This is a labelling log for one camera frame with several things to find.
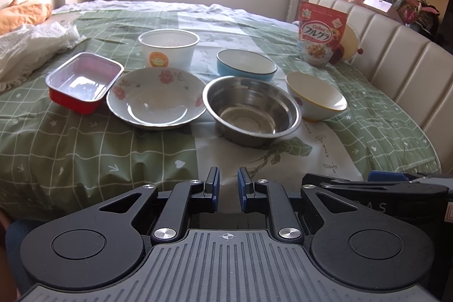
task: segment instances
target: gray ridged plate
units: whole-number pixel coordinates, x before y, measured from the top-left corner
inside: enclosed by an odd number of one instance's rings
[[[128,278],[91,292],[35,287],[26,302],[300,301],[431,302],[421,287],[388,294],[334,283],[298,245],[279,243],[265,230],[190,230],[177,243],[155,246]]]

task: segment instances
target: white towel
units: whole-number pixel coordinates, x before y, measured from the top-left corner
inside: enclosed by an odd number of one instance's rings
[[[73,25],[22,25],[0,36],[0,93],[24,83],[57,52],[85,40]]]

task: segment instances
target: orange cloth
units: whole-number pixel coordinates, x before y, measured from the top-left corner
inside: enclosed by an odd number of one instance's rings
[[[28,23],[38,25],[46,21],[52,14],[52,5],[37,1],[26,1],[17,4],[13,0],[10,5],[0,10],[0,35]]]

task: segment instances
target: triangular cutout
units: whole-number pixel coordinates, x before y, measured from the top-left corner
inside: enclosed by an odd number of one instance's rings
[[[319,192],[316,195],[331,213],[339,214],[357,210],[357,207],[349,205],[347,202],[336,199],[335,197],[326,195],[325,193]]]
[[[109,213],[124,214],[128,211],[133,204],[139,199],[141,193],[133,193],[132,195],[123,197],[111,204],[101,207],[100,211],[106,211]]]

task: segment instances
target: round label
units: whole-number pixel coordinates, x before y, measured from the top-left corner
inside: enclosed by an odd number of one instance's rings
[[[333,37],[330,27],[320,21],[304,23],[302,35],[304,39],[320,44],[328,43]]]
[[[161,52],[152,52],[149,55],[149,62],[153,67],[167,67],[168,57]]]

